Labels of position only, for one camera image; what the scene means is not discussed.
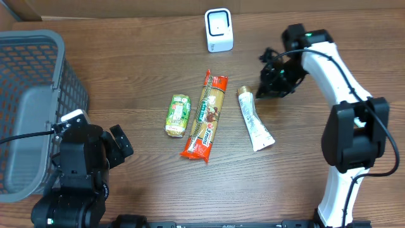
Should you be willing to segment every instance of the basket bottom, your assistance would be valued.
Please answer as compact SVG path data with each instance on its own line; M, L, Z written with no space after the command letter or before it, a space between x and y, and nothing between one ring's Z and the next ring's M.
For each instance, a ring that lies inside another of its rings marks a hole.
M31 87L20 99L13 135L46 130L51 109L52 89L49 85ZM42 147L48 136L14 140L10 144L4 175L4 186L9 193L17 193L34 180L40 167Z

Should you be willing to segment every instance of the green can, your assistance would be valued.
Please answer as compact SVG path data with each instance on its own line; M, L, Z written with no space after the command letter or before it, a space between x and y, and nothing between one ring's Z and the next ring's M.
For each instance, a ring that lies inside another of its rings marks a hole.
M169 111L166 117L165 130L169 136L183 137L189 123L191 102L190 98L183 94L175 94L171 99Z

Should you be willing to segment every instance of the gold cap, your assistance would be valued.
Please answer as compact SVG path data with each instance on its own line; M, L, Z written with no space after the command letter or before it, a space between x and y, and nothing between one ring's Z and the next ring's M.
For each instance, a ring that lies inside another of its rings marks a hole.
M244 86L242 86L241 88L239 88L237 90L238 96L241 95L244 92L252 92L252 89L248 85L244 85Z

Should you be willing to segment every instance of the perforated basket wall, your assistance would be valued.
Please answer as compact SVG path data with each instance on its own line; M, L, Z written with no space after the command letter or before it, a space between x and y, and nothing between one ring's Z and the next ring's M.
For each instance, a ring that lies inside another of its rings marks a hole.
M49 30L0 32L0 138L50 130L67 113L87 111L87 92ZM53 136L0 145L0 202L40 193L57 153Z

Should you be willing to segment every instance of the snack package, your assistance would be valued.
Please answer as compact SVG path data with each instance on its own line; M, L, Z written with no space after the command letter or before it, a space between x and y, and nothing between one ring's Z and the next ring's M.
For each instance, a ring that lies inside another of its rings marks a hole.
M172 137L183 137L189 122L189 115L189 97L183 94L173 95L166 117L166 133Z
M180 155L208 162L227 84L228 77L211 76L211 72L207 71L189 140Z

